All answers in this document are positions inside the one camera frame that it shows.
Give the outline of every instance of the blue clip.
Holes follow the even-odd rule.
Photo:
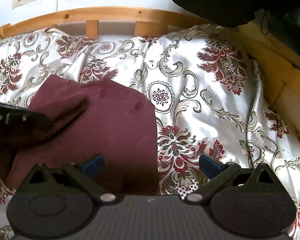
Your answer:
[[[82,166],[80,172],[94,180],[102,171],[104,165],[105,161],[102,155],[98,154],[94,159],[88,161],[84,166]]]
[[[224,165],[208,154],[201,154],[199,158],[199,168],[208,179],[213,179],[223,172],[227,168],[227,165]]]

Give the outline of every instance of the bed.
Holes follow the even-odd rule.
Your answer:
[[[101,20],[135,21],[134,37],[98,42]],[[85,37],[58,30],[79,21]],[[268,163],[296,204],[289,235],[300,239],[300,58],[253,23],[229,30],[174,12],[95,7],[0,27],[0,102],[28,107],[50,74],[79,84],[108,77],[152,101],[161,194],[185,197],[207,182],[201,153],[244,168]],[[13,236],[13,193],[0,178],[0,239]]]

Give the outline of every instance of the metal screw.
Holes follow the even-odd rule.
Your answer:
[[[111,202],[115,200],[115,195],[113,194],[103,194],[100,196],[100,199],[104,202]]]
[[[193,193],[188,195],[187,199],[191,202],[199,202],[203,199],[203,197],[200,194]]]

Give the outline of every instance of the maroon cloth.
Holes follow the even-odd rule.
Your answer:
[[[57,168],[101,153],[105,160],[97,179],[101,186],[114,193],[158,192],[156,118],[144,95],[109,79],[79,86],[52,75],[44,84],[30,104],[32,110],[63,113],[71,101],[68,95],[81,91],[88,97],[87,109],[48,142],[18,152],[7,186],[17,188],[36,163]]]
[[[31,121],[0,125],[0,179],[3,182],[18,149],[36,146],[51,138],[87,108],[87,95],[83,90],[78,90],[76,82],[64,80],[63,86],[56,93],[55,89],[59,84],[60,80],[56,78],[43,83],[40,93],[34,96],[28,108],[30,111],[44,113],[51,121],[46,126],[36,126]]]

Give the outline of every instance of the white satin fabric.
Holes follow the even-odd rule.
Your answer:
[[[296,203],[297,219],[289,234],[300,239],[300,144],[264,101],[258,63],[227,30],[202,25],[98,43],[50,29],[35,32],[37,40],[29,39],[25,47],[29,35],[1,42],[0,58],[9,62],[9,55],[20,53],[22,78],[15,82],[17,89],[0,95],[0,102],[27,107],[52,73],[79,84],[108,77],[136,89],[156,107],[162,194],[184,197],[207,182],[198,168],[201,153],[243,168],[265,162]],[[0,237],[7,239],[11,231],[3,212],[13,192],[5,194],[3,187]]]

